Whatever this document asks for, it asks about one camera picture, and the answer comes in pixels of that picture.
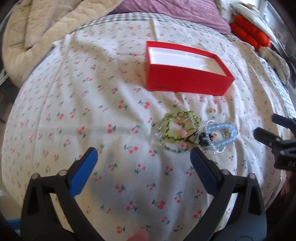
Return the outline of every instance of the open red box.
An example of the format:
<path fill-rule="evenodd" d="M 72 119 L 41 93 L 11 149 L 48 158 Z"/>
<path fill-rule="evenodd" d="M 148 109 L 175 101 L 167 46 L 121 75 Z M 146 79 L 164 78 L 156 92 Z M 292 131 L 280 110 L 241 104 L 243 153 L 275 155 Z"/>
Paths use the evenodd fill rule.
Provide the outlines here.
<path fill-rule="evenodd" d="M 234 80 L 217 55 L 178 44 L 147 41 L 146 89 L 222 96 Z"/>

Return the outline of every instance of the beige blanket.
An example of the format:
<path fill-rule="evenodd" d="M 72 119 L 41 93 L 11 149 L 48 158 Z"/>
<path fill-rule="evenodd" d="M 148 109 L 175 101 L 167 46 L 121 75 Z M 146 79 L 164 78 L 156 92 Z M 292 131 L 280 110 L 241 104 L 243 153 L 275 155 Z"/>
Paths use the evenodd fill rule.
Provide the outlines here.
<path fill-rule="evenodd" d="M 24 0 L 11 15 L 2 45 L 4 68 L 21 87 L 52 47 L 79 26 L 105 16 L 122 0 Z"/>

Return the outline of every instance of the jewelry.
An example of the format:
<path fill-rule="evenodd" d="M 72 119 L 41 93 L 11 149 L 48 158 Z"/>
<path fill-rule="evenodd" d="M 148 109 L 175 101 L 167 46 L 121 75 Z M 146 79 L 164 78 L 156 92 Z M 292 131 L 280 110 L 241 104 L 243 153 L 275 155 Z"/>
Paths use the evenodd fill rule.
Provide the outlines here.
<path fill-rule="evenodd" d="M 230 143 L 234 142 L 237 139 L 237 130 L 231 123 L 219 123 L 217 124 L 213 120 L 207 121 L 207 123 L 204 125 L 204 132 L 200 134 L 200 144 L 210 146 L 216 153 L 222 153 L 225 150 L 225 146 L 229 145 Z M 213 142 L 213 134 L 211 131 L 214 130 L 221 130 L 223 129 L 223 140 Z"/>
<path fill-rule="evenodd" d="M 170 127 L 171 127 L 171 120 L 172 118 L 176 118 L 179 121 L 179 124 L 182 126 L 182 129 L 179 131 L 178 136 L 173 136 L 170 134 Z M 186 129 L 186 121 L 191 121 L 193 127 L 190 129 Z M 180 111 L 177 113 L 168 113 L 165 115 L 165 118 L 162 120 L 162 122 L 159 124 L 158 131 L 154 134 L 156 138 L 159 139 L 162 146 L 170 150 L 172 152 L 185 152 L 189 150 L 196 142 L 199 131 L 199 121 L 195 117 L 195 113 L 193 111 Z M 179 141 L 185 141 L 191 143 L 191 146 L 189 148 L 182 148 L 182 149 L 173 149 L 165 144 L 165 141 L 168 140 L 173 143 L 178 143 Z"/>

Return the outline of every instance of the mauve velvet pillow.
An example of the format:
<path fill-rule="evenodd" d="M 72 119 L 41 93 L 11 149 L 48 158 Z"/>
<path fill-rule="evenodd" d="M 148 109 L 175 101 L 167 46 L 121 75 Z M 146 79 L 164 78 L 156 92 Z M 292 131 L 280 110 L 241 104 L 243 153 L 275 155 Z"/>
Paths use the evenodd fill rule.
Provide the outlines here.
<path fill-rule="evenodd" d="M 111 14 L 127 12 L 161 13 L 209 26 L 222 34 L 231 32 L 214 0 L 124 0 Z"/>

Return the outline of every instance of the bed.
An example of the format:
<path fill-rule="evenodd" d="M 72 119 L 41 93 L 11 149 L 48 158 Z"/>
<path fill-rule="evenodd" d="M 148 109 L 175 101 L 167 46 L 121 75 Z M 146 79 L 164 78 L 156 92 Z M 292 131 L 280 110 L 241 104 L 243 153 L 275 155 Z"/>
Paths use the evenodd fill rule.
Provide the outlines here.
<path fill-rule="evenodd" d="M 223 97 L 145 89 L 147 40 L 214 52 L 235 82 Z M 151 240 L 183 240 L 210 205 L 190 152 L 165 150 L 154 137 L 168 112 L 192 110 L 204 125 L 231 122 L 237 140 L 221 154 L 203 147 L 220 169 L 254 173 L 266 208 L 285 181 L 269 148 L 254 140 L 262 127 L 283 139 L 289 130 L 273 113 L 294 117 L 286 88 L 253 48 L 233 35 L 163 14 L 125 13 L 89 22 L 54 43 L 22 86 L 2 146 L 2 180 L 21 205 L 30 176 L 53 175 L 92 146 L 99 159 L 76 201 L 105 240 L 127 240 L 139 229 Z M 180 143 L 180 149 L 187 148 Z M 58 200 L 58 216 L 70 229 Z M 217 230 L 224 227 L 235 195 Z"/>

